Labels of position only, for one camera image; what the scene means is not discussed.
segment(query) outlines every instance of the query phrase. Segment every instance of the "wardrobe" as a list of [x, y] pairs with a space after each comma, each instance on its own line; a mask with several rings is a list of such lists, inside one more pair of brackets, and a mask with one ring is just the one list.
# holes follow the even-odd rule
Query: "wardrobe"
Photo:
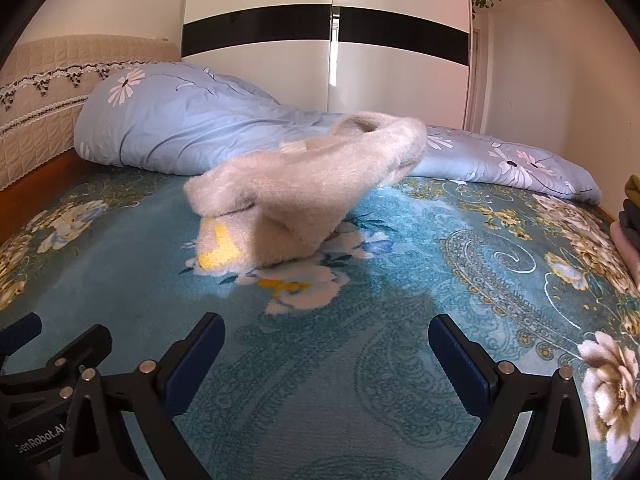
[[186, 0], [185, 62], [329, 112], [461, 128], [470, 0]]

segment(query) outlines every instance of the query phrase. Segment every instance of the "blue floral comforter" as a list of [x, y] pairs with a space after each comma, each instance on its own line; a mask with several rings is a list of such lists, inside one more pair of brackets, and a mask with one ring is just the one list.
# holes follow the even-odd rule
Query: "blue floral comforter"
[[7, 372], [96, 322], [114, 339], [102, 373], [130, 370], [217, 312], [225, 346], [175, 419], [213, 478], [436, 480], [478, 424], [428, 345], [428, 323], [447, 312], [496, 360], [574, 368], [594, 479], [638, 441], [639, 293], [587, 208], [408, 178], [367, 195], [309, 258], [207, 276], [183, 183], [109, 170], [2, 246], [0, 326], [30, 310], [44, 323]]

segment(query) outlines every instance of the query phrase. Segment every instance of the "beige wall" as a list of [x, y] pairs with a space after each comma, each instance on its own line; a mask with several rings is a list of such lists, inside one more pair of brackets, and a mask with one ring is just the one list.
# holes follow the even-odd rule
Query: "beige wall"
[[640, 173], [640, 52], [603, 0], [551, 0], [490, 17], [484, 132], [580, 164], [615, 214]]
[[18, 43], [65, 34], [122, 34], [180, 44], [184, 0], [47, 0]]

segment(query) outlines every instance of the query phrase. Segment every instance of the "metal screw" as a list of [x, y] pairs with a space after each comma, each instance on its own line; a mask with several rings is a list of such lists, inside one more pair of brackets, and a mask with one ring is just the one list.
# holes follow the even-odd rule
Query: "metal screw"
[[60, 390], [60, 397], [68, 399], [74, 394], [74, 389], [71, 386], [65, 386]]
[[140, 363], [138, 370], [140, 370], [143, 374], [150, 374], [156, 369], [156, 362], [149, 359], [147, 361], [143, 361]]
[[558, 375], [565, 381], [569, 381], [574, 376], [574, 370], [570, 366], [563, 366], [558, 370]]
[[95, 370], [93, 368], [87, 368], [84, 372], [82, 372], [82, 380], [90, 381], [95, 377]]
[[498, 363], [498, 370], [500, 370], [505, 375], [511, 375], [516, 371], [516, 367], [513, 366], [513, 363], [509, 361], [500, 361]]

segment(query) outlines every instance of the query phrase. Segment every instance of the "wooden bed frame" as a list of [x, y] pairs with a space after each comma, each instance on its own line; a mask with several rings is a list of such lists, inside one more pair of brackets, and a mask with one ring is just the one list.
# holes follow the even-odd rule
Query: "wooden bed frame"
[[47, 208], [65, 189], [102, 166], [68, 150], [0, 191], [0, 244]]

